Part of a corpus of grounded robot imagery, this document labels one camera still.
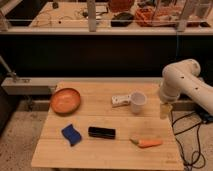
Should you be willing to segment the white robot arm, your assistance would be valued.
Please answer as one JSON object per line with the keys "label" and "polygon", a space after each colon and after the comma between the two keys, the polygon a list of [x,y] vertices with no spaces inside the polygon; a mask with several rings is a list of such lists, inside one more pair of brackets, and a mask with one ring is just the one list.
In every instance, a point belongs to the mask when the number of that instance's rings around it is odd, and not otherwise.
{"label": "white robot arm", "polygon": [[186,59],[165,66],[158,91],[160,100],[163,103],[173,103],[181,94],[186,94],[213,116],[213,87],[198,78],[200,72],[200,64],[195,59]]}

